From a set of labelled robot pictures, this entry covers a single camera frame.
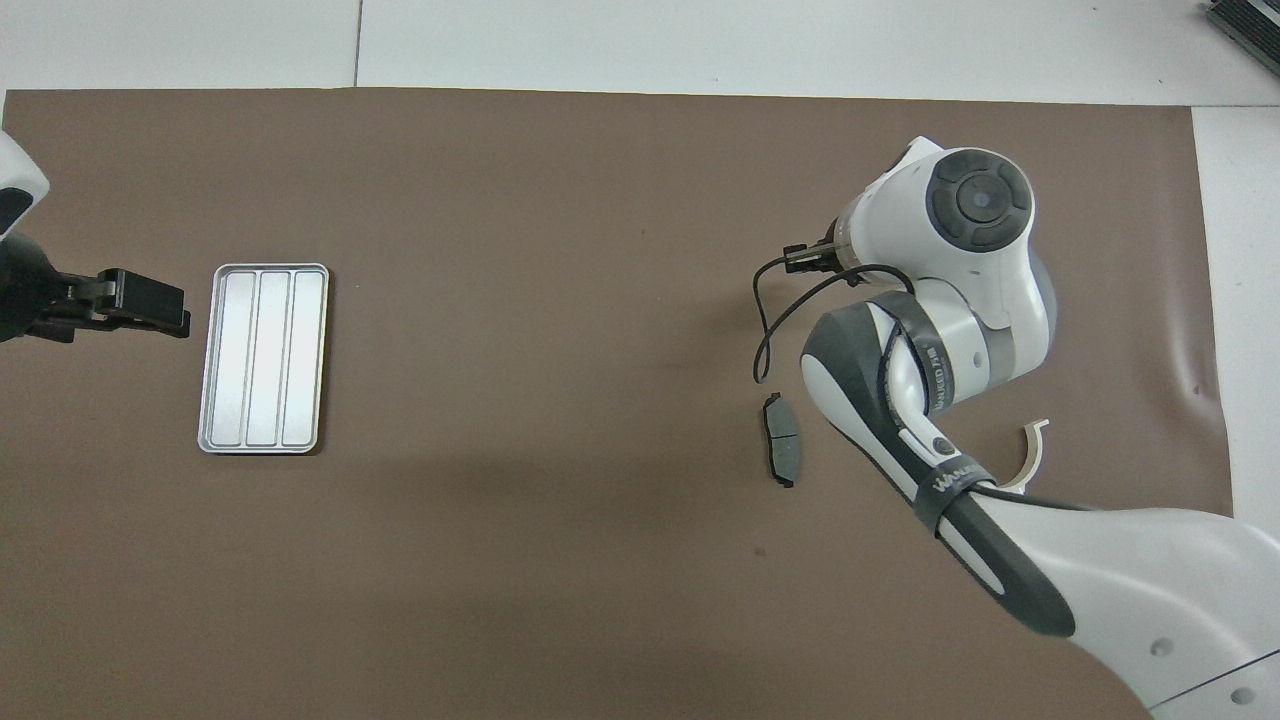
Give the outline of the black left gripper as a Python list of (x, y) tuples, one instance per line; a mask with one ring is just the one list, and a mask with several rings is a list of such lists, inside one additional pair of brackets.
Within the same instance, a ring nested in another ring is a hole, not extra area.
[(58, 272), (32, 238), (18, 233), (1, 247), (1, 341), (29, 336), (70, 343), (77, 331), (120, 329), (189, 338), (183, 290), (123, 268), (106, 269), (99, 279), (110, 284), (97, 299), (99, 314), (182, 314), (182, 319), (166, 323), (93, 314), (92, 304), (81, 296), (93, 279)]

